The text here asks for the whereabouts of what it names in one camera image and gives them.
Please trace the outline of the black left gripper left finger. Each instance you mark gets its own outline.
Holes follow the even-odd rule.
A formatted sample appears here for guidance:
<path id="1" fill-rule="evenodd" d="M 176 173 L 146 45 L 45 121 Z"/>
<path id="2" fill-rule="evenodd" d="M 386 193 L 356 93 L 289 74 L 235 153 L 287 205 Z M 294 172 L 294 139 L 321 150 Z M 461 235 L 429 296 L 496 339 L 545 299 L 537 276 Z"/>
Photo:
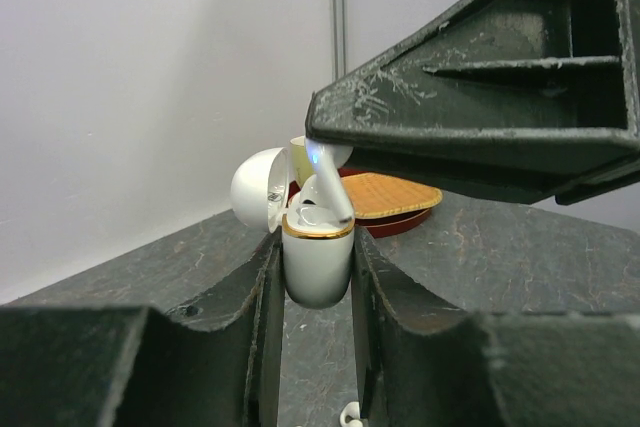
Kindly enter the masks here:
<path id="1" fill-rule="evenodd" d="M 213 287 L 144 305 L 1 311 L 5 426 L 273 426 L 284 286 L 279 234 Z"/>

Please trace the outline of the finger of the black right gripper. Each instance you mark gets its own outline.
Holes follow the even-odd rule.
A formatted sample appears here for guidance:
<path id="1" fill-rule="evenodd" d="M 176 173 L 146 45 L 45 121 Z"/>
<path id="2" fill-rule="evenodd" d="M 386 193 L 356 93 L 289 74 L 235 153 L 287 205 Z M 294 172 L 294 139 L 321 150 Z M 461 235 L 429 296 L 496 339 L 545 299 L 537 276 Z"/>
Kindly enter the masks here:
<path id="1" fill-rule="evenodd" d="M 315 93 L 351 168 L 571 205 L 639 180 L 639 0 L 460 0 Z"/>

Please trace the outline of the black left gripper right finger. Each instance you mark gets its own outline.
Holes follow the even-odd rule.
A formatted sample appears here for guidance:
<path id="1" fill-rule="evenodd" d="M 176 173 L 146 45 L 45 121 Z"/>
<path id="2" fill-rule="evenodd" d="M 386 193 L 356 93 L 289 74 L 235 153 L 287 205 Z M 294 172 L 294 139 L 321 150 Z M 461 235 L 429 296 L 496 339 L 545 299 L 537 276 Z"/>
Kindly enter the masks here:
<path id="1" fill-rule="evenodd" d="M 635 426 L 639 316 L 469 312 L 355 235 L 357 389 L 370 426 Z"/>

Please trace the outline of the white earbud charging case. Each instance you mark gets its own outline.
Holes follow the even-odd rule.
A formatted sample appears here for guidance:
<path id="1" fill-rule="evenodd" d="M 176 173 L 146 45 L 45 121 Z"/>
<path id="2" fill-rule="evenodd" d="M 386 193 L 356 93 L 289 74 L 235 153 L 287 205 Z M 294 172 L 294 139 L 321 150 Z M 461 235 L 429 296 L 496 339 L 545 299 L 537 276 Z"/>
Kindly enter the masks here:
<path id="1" fill-rule="evenodd" d="M 338 221 L 330 207 L 301 205 L 300 191 L 290 193 L 289 165 L 284 148 L 246 159 L 231 182 L 232 210 L 250 228 L 281 231 L 289 297 L 308 309 L 329 308 L 349 285 L 355 223 Z"/>

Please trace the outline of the white stem earbud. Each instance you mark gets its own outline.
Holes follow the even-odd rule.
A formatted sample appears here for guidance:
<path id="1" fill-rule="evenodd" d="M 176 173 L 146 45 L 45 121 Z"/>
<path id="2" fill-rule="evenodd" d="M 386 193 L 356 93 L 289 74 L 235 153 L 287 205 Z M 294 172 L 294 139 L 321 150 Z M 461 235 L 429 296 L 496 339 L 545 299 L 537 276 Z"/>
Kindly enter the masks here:
<path id="1" fill-rule="evenodd" d="M 353 153 L 353 148 L 351 146 L 320 143 L 306 138 L 305 150 L 337 220 L 342 223 L 352 221 L 354 219 L 353 206 L 342 185 L 338 169 L 349 160 Z"/>
<path id="2" fill-rule="evenodd" d="M 316 174 L 311 175 L 305 181 L 299 193 L 299 202 L 301 205 L 315 205 L 322 208 L 329 207 L 329 201 Z"/>

